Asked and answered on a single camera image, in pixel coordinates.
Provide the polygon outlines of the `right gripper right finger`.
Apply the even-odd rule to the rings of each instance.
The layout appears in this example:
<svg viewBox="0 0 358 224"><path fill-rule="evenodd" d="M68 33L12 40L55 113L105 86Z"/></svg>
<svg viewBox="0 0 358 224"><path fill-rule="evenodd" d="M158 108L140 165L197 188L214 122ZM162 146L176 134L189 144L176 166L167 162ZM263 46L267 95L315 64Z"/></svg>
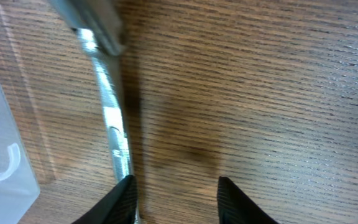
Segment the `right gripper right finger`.
<svg viewBox="0 0 358 224"><path fill-rule="evenodd" d="M219 177L217 203L220 224L278 224L228 177Z"/></svg>

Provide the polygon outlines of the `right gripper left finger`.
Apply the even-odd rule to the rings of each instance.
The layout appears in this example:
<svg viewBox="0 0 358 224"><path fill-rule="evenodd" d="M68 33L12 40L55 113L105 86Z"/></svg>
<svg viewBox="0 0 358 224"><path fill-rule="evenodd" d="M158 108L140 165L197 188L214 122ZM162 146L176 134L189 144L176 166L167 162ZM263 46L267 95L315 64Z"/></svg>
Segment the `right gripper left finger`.
<svg viewBox="0 0 358 224"><path fill-rule="evenodd" d="M127 175L72 224L134 224L137 199L136 178Z"/></svg>

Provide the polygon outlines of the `silver socket wrench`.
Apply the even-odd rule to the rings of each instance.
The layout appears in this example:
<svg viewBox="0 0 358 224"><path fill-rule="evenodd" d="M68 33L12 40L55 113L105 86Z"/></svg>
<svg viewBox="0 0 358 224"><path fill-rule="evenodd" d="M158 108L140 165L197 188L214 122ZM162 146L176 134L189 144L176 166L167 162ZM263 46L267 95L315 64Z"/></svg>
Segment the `silver socket wrench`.
<svg viewBox="0 0 358 224"><path fill-rule="evenodd" d="M115 180L118 184L127 175L135 177L120 70L120 56L125 49L124 24L115 2L52 0L50 3L75 33L93 64ZM134 224L141 222L137 199Z"/></svg>

